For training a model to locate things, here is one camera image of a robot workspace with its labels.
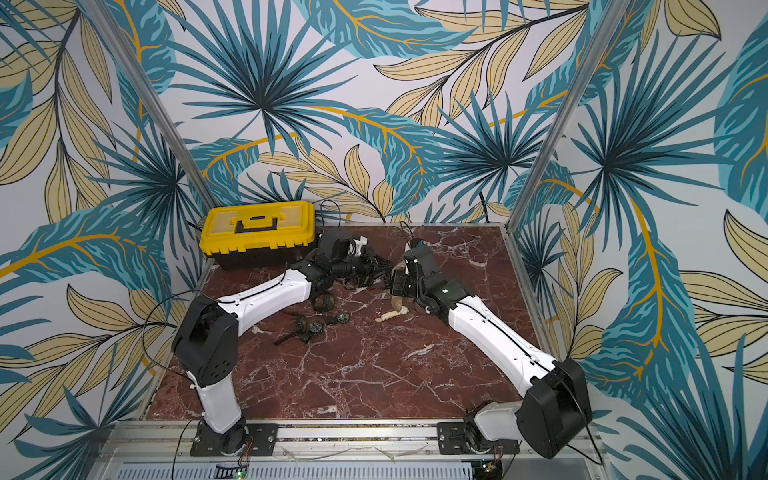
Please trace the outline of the cream strap watch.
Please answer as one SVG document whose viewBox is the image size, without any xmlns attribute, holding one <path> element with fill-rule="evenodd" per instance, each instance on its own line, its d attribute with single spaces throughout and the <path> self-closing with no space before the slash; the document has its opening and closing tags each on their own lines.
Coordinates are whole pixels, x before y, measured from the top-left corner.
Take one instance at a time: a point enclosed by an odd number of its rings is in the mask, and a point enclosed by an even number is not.
<svg viewBox="0 0 768 480">
<path fill-rule="evenodd" d="M 401 307 L 399 310 L 391 310 L 388 312 L 383 313 L 379 317 L 375 319 L 377 323 L 383 323 L 385 321 L 388 321 L 390 319 L 396 318 L 398 316 L 402 316 L 409 313 L 409 309 L 405 306 Z"/>
</svg>

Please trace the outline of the beige striped cloth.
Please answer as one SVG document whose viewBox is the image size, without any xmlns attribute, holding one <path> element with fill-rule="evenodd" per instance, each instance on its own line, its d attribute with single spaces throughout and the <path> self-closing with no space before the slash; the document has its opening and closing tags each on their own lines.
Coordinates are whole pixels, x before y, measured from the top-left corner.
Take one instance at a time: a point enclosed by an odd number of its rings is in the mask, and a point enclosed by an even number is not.
<svg viewBox="0 0 768 480">
<path fill-rule="evenodd" d="M 404 297 L 407 293 L 408 274 L 404 267 L 393 268 L 387 277 L 387 288 L 393 297 Z"/>
</svg>

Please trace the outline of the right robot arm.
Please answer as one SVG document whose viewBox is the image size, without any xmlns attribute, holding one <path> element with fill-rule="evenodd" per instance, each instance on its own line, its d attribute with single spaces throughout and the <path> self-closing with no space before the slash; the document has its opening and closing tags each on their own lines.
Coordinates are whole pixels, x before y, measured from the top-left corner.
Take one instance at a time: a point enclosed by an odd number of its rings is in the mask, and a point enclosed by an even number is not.
<svg viewBox="0 0 768 480">
<path fill-rule="evenodd" d="M 439 270 L 429 246 L 405 247 L 404 266 L 393 272 L 391 293 L 409 297 L 478 347 L 507 377 L 522 399 L 490 402 L 466 418 L 466 445 L 524 441 L 538 455 L 554 458 L 593 419 L 587 381 L 572 358 L 557 360 L 496 316 L 459 280 Z"/>
</svg>

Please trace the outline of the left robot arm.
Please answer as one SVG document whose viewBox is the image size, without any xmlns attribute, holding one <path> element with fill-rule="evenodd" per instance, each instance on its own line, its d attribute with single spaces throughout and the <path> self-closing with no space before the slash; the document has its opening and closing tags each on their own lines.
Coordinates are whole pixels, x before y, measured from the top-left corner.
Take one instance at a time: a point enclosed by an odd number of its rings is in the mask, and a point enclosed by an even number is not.
<svg viewBox="0 0 768 480">
<path fill-rule="evenodd" d="M 220 436 L 245 427 L 232 381 L 240 336 L 285 308 L 318 298 L 335 282 L 367 287 L 392 267 L 366 237 L 333 229 L 271 280 L 220 298 L 197 296 L 178 327 L 172 352 L 198 395 L 204 427 Z"/>
</svg>

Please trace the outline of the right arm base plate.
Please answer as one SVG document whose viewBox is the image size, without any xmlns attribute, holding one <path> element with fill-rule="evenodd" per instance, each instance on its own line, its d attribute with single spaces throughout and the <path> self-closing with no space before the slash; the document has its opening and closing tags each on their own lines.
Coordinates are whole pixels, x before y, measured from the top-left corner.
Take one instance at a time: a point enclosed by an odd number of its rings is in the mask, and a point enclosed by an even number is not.
<svg viewBox="0 0 768 480">
<path fill-rule="evenodd" d="M 436 428 L 441 455 L 513 454 L 520 450 L 519 441 L 488 440 L 473 424 L 465 421 L 439 422 Z"/>
</svg>

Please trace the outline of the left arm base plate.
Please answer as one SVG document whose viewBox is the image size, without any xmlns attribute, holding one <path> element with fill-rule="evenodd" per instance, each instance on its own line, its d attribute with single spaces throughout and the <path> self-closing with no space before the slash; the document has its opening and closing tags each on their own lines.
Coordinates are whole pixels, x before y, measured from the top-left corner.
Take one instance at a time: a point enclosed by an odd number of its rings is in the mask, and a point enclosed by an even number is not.
<svg viewBox="0 0 768 480">
<path fill-rule="evenodd" d="M 225 433 L 215 432 L 205 421 L 197 427 L 190 449 L 192 457 L 273 455 L 278 425 L 275 423 L 236 423 Z"/>
</svg>

